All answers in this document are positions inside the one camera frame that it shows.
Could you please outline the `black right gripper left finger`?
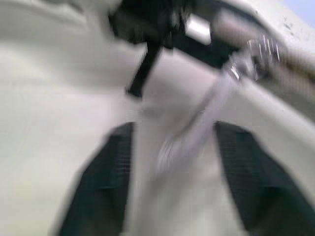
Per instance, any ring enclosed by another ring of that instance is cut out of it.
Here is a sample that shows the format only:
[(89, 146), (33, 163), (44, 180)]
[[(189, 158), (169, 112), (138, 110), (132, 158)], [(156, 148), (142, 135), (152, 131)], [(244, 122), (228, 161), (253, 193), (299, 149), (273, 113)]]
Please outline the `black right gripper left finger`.
[(58, 229), (60, 236), (118, 236), (123, 232), (135, 124), (112, 130), (83, 170)]

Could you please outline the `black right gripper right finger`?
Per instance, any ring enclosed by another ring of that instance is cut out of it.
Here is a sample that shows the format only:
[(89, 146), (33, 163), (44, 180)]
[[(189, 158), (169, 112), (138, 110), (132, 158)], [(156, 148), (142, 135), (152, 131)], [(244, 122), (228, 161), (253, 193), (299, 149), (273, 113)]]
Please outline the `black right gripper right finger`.
[(246, 129), (218, 121), (223, 172), (251, 236), (313, 236), (315, 211), (288, 172)]

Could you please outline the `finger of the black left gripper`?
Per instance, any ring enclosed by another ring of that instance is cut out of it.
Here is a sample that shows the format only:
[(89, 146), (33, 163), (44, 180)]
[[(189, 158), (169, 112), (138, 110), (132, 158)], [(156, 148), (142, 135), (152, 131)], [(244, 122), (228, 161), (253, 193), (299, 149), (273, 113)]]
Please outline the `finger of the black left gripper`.
[(148, 76), (159, 57), (162, 46), (156, 43), (147, 43), (147, 51), (141, 64), (135, 73), (130, 85), (126, 88), (126, 93), (133, 97), (142, 97), (143, 88), (147, 82)]

